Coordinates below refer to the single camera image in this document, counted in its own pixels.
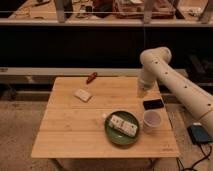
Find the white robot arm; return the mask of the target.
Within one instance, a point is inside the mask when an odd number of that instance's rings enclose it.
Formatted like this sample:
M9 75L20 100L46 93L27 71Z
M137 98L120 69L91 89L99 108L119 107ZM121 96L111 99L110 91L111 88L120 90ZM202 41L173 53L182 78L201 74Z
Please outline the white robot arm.
M142 70L139 89L148 91L160 80L208 129L213 129L213 95L209 94L169 66L172 54L167 47L144 50L140 55Z

